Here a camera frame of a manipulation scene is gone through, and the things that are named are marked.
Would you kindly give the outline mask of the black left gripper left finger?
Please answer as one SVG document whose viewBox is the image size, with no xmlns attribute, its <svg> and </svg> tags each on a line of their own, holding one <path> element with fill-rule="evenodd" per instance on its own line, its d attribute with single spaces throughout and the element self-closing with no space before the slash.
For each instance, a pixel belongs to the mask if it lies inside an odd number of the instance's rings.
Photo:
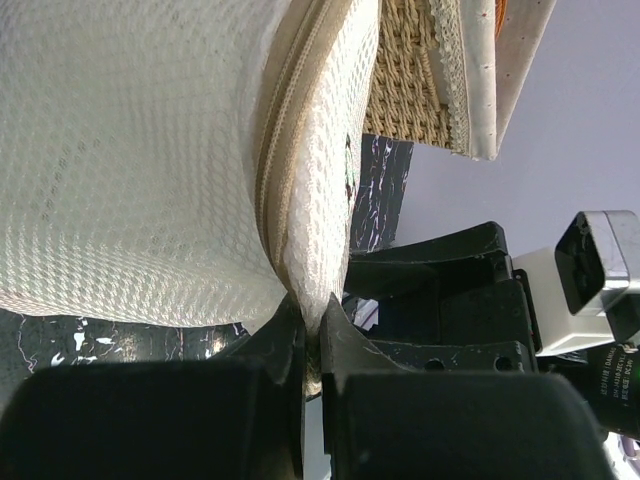
<svg viewBox="0 0 640 480">
<path fill-rule="evenodd" d="M 284 299 L 207 360 L 60 366 L 1 419 L 5 479 L 299 479 L 305 327 Z"/>
</svg>

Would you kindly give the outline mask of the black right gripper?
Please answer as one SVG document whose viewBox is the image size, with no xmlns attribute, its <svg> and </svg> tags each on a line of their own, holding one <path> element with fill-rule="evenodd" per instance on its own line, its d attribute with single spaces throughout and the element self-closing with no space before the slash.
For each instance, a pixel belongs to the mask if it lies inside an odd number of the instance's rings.
<svg viewBox="0 0 640 480">
<path fill-rule="evenodd" d="M 503 228 L 486 222 L 351 257 L 346 291 L 377 303 L 363 334 L 416 369 L 534 372 L 537 327 Z"/>
</svg>

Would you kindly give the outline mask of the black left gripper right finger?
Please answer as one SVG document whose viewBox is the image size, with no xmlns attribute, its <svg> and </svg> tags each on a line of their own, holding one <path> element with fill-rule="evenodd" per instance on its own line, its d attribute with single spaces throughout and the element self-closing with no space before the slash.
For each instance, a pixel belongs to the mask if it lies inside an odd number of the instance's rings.
<svg viewBox="0 0 640 480">
<path fill-rule="evenodd" d="M 324 441 L 336 479 L 601 479 L 578 392 L 554 375 L 408 370 L 331 299 L 320 326 Z"/>
</svg>

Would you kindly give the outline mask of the white mesh laundry bag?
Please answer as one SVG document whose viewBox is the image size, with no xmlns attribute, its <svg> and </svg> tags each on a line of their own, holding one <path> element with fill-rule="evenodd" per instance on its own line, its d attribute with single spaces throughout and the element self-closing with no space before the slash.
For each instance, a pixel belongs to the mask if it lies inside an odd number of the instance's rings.
<svg viewBox="0 0 640 480">
<path fill-rule="evenodd" d="M 377 1 L 5 1 L 1 305 L 318 335 L 343 294 Z"/>
</svg>

